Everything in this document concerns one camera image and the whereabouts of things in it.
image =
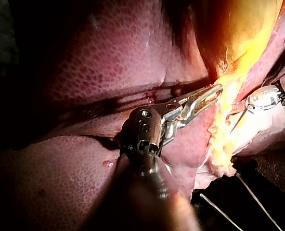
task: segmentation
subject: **yellow fat tissue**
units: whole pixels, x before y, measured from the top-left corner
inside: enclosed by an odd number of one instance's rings
[[[248,72],[267,47],[282,3],[283,0],[236,0],[224,20],[224,28],[227,29],[226,60],[218,62],[219,78],[215,82],[223,85],[223,92],[216,104],[214,121],[208,129],[211,133],[208,156],[213,165],[232,165],[230,159],[237,148],[237,137],[230,135],[227,115]],[[223,64],[228,66],[225,71],[221,69]],[[246,116],[242,121],[238,126],[244,124]]]

